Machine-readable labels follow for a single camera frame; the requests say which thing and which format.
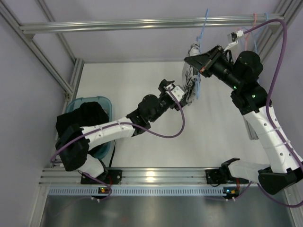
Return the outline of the light blue wire hanger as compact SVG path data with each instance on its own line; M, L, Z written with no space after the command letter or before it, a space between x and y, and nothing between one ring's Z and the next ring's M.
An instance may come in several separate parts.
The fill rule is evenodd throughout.
M205 26L206 26L206 23L207 23L207 20L208 20L208 15L209 15L209 8L207 8L206 12L205 12L205 21L203 23L201 33L196 38L196 41L199 44L199 54L202 53L202 43L203 43L203 37L204 37L204 32L205 32ZM195 84L196 99L198 99L199 96L200 96L200 84L201 84L201 74L198 72L197 73L197 78L196 78L196 84Z

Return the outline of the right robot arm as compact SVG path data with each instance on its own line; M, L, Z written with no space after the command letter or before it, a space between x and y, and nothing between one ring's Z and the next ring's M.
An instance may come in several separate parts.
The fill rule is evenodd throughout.
M260 57L243 51L235 62L227 52L216 46L206 53L188 56L184 61L204 77L216 76L232 88L231 99L243 118L255 131L268 159L268 164L250 163L232 158L221 165L227 181L242 178L258 183L275 195L303 178L303 160L289 151L291 144L278 121L266 90L257 82L263 70Z

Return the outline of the black white patterned trousers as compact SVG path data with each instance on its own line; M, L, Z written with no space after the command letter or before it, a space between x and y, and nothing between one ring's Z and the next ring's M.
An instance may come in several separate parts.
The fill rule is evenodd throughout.
M182 87L185 91L187 105L191 105L200 95L200 74L196 69L184 62L182 70Z

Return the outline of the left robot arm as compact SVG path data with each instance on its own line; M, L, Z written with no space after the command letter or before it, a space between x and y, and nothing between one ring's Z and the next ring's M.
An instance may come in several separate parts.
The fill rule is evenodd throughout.
M186 105L185 91L173 81L165 79L161 81L159 91L159 96L146 95L134 111L119 120L93 126L69 126L57 141L56 152L51 161L59 156L67 172L79 171L83 176L103 183L108 176L108 170L103 161L89 154L93 148L113 140L135 137L144 132L164 139L179 136L185 127L184 115L181 116L182 125L179 132L170 136L151 131L151 123L169 109L182 111Z

